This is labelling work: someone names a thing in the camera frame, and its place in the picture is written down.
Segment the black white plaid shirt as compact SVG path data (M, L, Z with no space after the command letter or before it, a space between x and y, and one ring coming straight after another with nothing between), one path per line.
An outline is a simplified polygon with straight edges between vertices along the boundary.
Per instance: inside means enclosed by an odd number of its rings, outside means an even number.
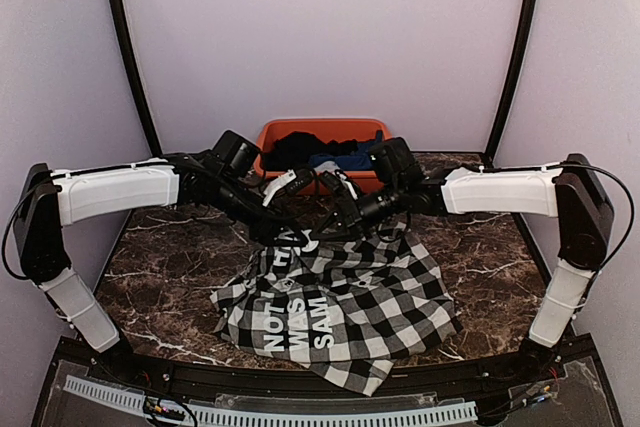
M367 397L397 361L462 329L439 266L403 222L356 242L265 247L210 300L222 340Z

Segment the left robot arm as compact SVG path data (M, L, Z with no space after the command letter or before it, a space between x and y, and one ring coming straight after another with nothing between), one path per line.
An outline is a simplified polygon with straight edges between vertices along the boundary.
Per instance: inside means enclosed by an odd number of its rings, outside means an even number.
M244 183L259 148L227 130L210 149L81 170L33 165L3 237L16 243L20 269L9 275L42 291L120 383L141 374L140 359L74 270L62 235L65 226L142 207L211 206L249 228L252 240L279 242L296 230L293 216L271 207L256 187Z

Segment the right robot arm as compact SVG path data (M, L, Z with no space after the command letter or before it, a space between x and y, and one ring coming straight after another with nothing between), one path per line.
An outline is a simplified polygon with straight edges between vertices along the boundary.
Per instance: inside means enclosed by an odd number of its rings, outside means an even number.
M534 379L549 363L546 348L560 341L596 277L618 252L609 246L614 208L599 180L606 170L591 165L582 154L571 154L562 162L540 166L461 166L426 175L401 137L374 145L369 157L382 184L376 192L356 196L338 175L321 174L335 202L333 211L312 230L312 239L357 240L399 213L518 213L557 219L557 266L530 326L529 343L510 360L517 379Z

